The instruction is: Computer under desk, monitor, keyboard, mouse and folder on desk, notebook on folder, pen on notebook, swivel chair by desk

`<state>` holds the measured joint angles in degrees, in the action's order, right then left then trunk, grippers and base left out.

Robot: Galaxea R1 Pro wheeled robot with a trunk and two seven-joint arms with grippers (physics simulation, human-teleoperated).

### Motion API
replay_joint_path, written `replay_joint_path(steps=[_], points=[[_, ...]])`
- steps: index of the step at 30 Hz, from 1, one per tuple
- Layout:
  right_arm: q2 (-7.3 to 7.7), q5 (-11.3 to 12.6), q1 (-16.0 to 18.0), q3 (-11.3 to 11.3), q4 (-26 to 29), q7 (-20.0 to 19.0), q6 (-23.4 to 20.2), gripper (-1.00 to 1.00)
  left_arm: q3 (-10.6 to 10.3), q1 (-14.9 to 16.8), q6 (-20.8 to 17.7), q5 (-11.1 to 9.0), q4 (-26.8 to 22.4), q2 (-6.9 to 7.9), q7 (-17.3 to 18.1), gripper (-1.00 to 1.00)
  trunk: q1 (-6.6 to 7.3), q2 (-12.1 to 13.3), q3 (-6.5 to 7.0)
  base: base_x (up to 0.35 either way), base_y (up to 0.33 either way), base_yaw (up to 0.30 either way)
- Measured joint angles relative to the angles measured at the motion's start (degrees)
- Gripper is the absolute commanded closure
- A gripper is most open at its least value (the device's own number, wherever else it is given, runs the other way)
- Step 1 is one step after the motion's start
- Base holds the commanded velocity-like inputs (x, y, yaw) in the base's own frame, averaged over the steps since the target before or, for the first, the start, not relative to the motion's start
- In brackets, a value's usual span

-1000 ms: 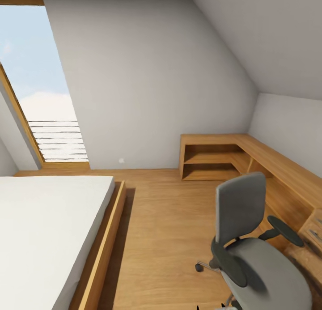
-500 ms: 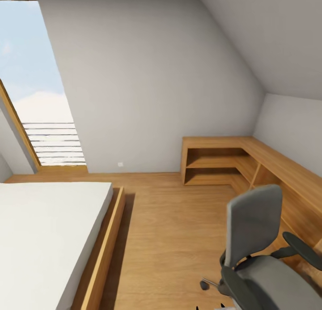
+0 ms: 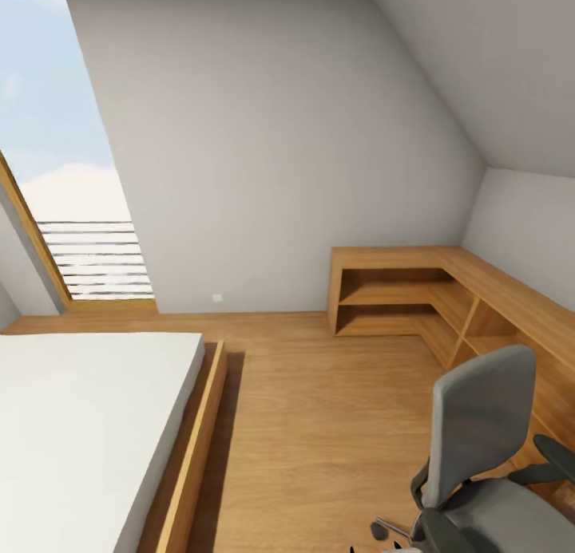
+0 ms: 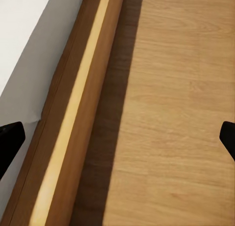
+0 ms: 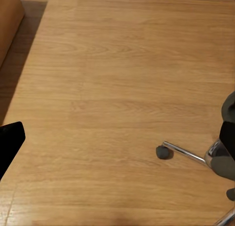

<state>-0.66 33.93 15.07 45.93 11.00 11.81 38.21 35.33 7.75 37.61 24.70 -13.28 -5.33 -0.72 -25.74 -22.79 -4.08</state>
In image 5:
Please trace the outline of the swivel chair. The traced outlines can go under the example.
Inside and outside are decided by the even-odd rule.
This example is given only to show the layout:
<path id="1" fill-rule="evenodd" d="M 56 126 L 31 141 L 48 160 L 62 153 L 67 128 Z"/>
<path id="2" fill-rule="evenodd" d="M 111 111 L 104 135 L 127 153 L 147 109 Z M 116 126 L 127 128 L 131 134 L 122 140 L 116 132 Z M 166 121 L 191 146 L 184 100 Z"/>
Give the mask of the swivel chair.
<path id="1" fill-rule="evenodd" d="M 235 91 L 231 93 L 223 103 L 222 110 L 223 121 L 235 123 Z M 158 158 L 169 157 L 169 149 L 212 169 L 218 176 L 235 181 L 235 161 L 218 138 L 206 151 L 204 158 L 182 149 L 174 144 L 164 141 L 161 146 L 156 148 Z M 229 200 L 235 201 L 235 188 L 226 192 Z M 235 207 L 219 219 L 212 226 L 226 226 L 235 219 Z"/>

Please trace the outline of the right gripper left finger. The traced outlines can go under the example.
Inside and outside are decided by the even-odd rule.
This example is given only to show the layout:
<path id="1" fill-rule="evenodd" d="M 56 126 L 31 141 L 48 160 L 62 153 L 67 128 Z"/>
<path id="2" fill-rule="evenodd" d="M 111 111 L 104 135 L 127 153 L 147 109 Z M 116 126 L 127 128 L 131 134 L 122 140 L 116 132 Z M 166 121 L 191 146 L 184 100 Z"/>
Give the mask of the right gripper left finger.
<path id="1" fill-rule="evenodd" d="M 24 141 L 25 132 L 20 121 L 0 127 L 0 180 Z"/>

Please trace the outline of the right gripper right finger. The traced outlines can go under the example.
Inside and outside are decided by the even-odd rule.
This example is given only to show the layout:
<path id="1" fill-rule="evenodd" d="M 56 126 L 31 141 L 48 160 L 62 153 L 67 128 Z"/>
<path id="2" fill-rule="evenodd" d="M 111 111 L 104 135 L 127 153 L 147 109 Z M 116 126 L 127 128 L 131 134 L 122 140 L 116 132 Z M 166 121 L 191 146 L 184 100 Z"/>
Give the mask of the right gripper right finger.
<path id="1" fill-rule="evenodd" d="M 219 138 L 235 161 L 235 123 L 224 121 Z"/>

